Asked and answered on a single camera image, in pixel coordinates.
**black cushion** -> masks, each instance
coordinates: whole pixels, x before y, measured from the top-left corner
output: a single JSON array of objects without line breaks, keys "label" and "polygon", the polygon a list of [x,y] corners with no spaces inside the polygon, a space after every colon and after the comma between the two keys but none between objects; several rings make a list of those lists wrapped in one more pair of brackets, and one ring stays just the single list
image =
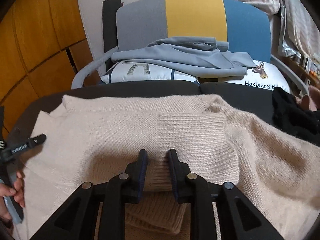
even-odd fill
[{"label": "black cushion", "polygon": [[273,125],[271,90],[223,82],[202,83],[200,90],[202,94],[218,94],[234,108],[251,112]]}]

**human hand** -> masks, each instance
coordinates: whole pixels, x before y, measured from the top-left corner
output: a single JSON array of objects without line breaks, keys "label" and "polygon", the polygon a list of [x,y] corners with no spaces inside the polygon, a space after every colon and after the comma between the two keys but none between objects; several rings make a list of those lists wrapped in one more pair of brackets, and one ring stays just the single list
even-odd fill
[{"label": "human hand", "polygon": [[23,194],[23,179],[20,171],[17,171],[17,180],[13,184],[14,188],[0,183],[0,218],[11,220],[7,207],[5,206],[3,197],[13,196],[14,200],[21,206],[25,207],[24,194]]}]

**chair armrest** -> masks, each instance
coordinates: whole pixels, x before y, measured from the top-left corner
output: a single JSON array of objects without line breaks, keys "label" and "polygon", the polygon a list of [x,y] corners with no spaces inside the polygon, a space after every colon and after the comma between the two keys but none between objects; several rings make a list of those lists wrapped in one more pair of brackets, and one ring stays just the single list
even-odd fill
[{"label": "chair armrest", "polygon": [[71,89],[81,88],[84,82],[84,79],[90,75],[93,71],[97,70],[102,64],[104,64],[108,59],[111,58],[112,54],[118,52],[119,48],[114,47],[111,50],[108,50],[102,57],[90,62],[87,66],[81,69],[76,76],[74,77],[71,85]]},{"label": "chair armrest", "polygon": [[303,81],[287,65],[285,65],[273,55],[271,55],[270,62],[278,69],[280,69],[283,73],[285,73],[297,85],[298,89],[301,90],[303,95],[309,95],[308,86],[303,83]]}]

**white pillow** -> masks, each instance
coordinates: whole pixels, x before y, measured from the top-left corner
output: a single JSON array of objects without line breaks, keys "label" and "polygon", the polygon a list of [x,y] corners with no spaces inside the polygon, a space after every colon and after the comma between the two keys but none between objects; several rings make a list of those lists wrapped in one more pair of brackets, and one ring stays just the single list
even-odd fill
[{"label": "white pillow", "polygon": [[140,81],[140,80],[187,80],[199,85],[198,79],[194,76],[173,70],[170,68],[150,63],[137,63],[120,61],[113,65],[101,80],[107,84]]},{"label": "white pillow", "polygon": [[[254,60],[254,63],[258,66],[262,62]],[[263,62],[264,71],[267,74],[267,78],[260,77],[259,73],[255,73],[253,68],[248,68],[248,74],[246,76],[219,78],[218,81],[241,84],[246,86],[258,87],[273,90],[275,87],[281,87],[284,91],[290,93],[290,87],[284,76],[278,70],[275,65]]]}]

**yellow backrest panel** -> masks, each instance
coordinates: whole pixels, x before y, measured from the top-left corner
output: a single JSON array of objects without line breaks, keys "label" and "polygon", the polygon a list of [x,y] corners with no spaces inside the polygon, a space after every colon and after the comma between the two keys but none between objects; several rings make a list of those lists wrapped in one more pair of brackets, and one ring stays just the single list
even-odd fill
[{"label": "yellow backrest panel", "polygon": [[216,37],[227,41],[222,0],[165,0],[168,37]]}]

